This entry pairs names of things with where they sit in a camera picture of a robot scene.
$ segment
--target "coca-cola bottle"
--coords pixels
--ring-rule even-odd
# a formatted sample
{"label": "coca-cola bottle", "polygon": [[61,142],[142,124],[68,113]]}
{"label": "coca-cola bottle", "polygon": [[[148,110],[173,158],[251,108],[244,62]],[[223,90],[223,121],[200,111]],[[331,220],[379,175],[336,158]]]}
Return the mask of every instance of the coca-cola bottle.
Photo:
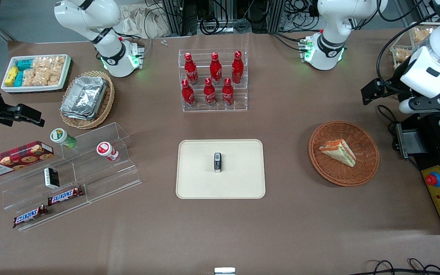
{"label": "coca-cola bottle", "polygon": [[212,75],[213,85],[222,84],[222,65],[218,61],[218,53],[212,53],[212,62],[210,63],[210,74]]}
{"label": "coca-cola bottle", "polygon": [[232,62],[232,81],[235,84],[239,84],[242,81],[242,75],[244,74],[244,63],[242,62],[242,53],[237,51],[234,54],[234,62]]}
{"label": "coca-cola bottle", "polygon": [[217,104],[217,98],[215,97],[215,87],[212,86],[212,79],[209,77],[205,78],[203,92],[205,93],[206,105],[214,107]]}
{"label": "coca-cola bottle", "polygon": [[227,107],[230,107],[234,104],[234,87],[232,87],[231,80],[228,77],[225,77],[225,81],[223,82],[223,84],[223,104],[225,104],[225,106]]}
{"label": "coca-cola bottle", "polygon": [[184,70],[186,71],[186,78],[188,79],[190,85],[198,84],[198,70],[196,69],[196,64],[189,52],[184,54],[184,59],[186,64],[184,65]]}
{"label": "coca-cola bottle", "polygon": [[189,86],[188,80],[183,79],[181,85],[183,86],[182,94],[183,94],[184,104],[186,105],[186,107],[187,108],[196,107],[196,101],[194,100],[193,89]]}

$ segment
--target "wicker basket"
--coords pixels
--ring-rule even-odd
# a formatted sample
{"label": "wicker basket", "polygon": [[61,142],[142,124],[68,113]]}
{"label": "wicker basket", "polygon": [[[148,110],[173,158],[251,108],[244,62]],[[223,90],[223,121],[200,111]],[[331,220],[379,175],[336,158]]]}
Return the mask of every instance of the wicker basket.
{"label": "wicker basket", "polygon": [[[320,151],[327,141],[344,139],[356,155],[356,165],[349,167]],[[339,186],[360,186],[371,180],[379,166],[379,152],[371,136],[356,124],[337,120],[320,125],[309,141],[310,160],[328,181]]]}
{"label": "wicker basket", "polygon": [[[99,76],[103,79],[105,79],[108,82],[108,85],[105,90],[105,95],[103,96],[103,100],[101,101],[101,106],[98,110],[98,116],[94,120],[77,120],[75,118],[69,118],[64,116],[61,113],[62,120],[69,126],[76,127],[79,129],[91,129],[94,127],[97,127],[101,123],[103,123],[110,113],[113,105],[113,100],[115,99],[115,87],[113,86],[112,80],[108,75],[105,73],[102,73],[101,71],[89,71],[87,73],[83,73],[80,76]],[[77,77],[72,81],[72,83],[69,84],[68,88],[66,89],[66,93],[63,96],[62,102],[66,99],[70,87],[72,84],[74,84]]]}

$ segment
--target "white cloth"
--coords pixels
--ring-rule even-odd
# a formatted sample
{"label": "white cloth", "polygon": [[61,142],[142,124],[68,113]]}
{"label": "white cloth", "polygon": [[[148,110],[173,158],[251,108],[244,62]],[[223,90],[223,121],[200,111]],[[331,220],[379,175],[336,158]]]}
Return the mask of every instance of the white cloth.
{"label": "white cloth", "polygon": [[123,22],[121,33],[138,35],[142,38],[158,38],[170,35],[171,30],[165,21],[166,12],[163,9],[150,11],[156,7],[156,5],[147,7],[144,3],[121,5],[120,10]]}

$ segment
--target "red emergency stop button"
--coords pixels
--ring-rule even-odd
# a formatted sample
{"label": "red emergency stop button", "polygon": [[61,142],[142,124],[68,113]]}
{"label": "red emergency stop button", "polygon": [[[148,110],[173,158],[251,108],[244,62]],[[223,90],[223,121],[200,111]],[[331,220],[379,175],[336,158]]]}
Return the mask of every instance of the red emergency stop button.
{"label": "red emergency stop button", "polygon": [[440,175],[436,172],[431,172],[429,175],[425,177],[425,182],[434,187],[440,186]]}

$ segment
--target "yellow snack package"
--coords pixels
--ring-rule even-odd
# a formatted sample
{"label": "yellow snack package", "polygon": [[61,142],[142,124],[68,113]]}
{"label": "yellow snack package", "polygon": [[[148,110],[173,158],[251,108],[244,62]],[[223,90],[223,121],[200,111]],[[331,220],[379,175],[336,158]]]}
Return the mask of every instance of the yellow snack package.
{"label": "yellow snack package", "polygon": [[5,78],[5,84],[9,87],[12,87],[15,83],[16,76],[18,75],[19,70],[16,68],[16,66],[12,66],[11,69],[9,69],[9,72]]}

